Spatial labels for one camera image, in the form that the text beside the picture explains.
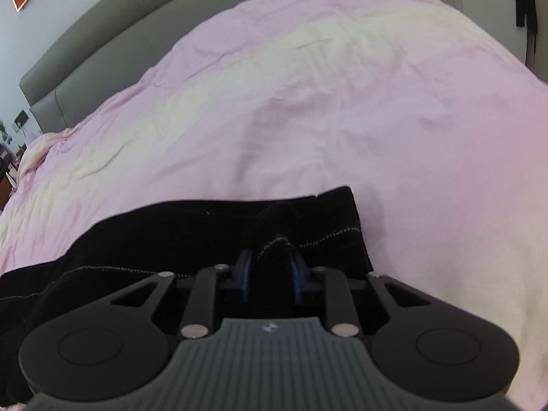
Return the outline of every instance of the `bed sheet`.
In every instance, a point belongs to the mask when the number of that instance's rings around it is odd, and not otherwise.
[[[250,0],[26,152],[0,274],[178,199],[352,188],[376,270],[502,326],[548,401],[548,87],[438,0]]]

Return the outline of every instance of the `wooden furniture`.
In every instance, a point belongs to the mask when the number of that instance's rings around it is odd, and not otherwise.
[[[12,184],[6,176],[12,162],[12,154],[0,145],[0,210],[4,209],[9,200],[9,195],[12,193]]]
[[[10,193],[12,193],[12,184],[7,177],[3,177],[0,180],[0,210],[3,210],[8,203]]]

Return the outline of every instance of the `black pants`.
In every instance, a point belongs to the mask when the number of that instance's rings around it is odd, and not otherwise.
[[[372,270],[352,192],[283,201],[174,201],[106,219],[56,261],[0,278],[0,406],[32,396],[17,354],[41,323],[161,271],[194,276],[253,251],[250,315],[289,316],[291,272],[280,255],[298,249],[310,266],[365,279]]]

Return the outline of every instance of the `silver bolt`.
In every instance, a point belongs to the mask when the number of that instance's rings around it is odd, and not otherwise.
[[[331,332],[337,337],[355,337],[360,333],[360,328],[350,323],[339,323],[331,328]]]
[[[202,338],[209,334],[209,329],[202,324],[187,324],[181,329],[181,334],[184,338]]]
[[[326,273],[327,273],[327,267],[316,266],[312,268],[312,277],[313,279],[317,281],[323,280],[325,278]]]
[[[213,269],[218,272],[226,272],[228,269],[230,269],[230,266],[228,264],[215,264],[215,266],[213,266]]]

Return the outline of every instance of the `circular pad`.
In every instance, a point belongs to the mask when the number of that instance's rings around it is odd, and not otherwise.
[[[470,363],[481,350],[478,340],[458,329],[434,329],[422,334],[417,342],[420,354],[442,365],[457,366]]]
[[[108,329],[82,329],[68,334],[59,343],[59,353],[69,363],[92,366],[115,358],[122,339]]]

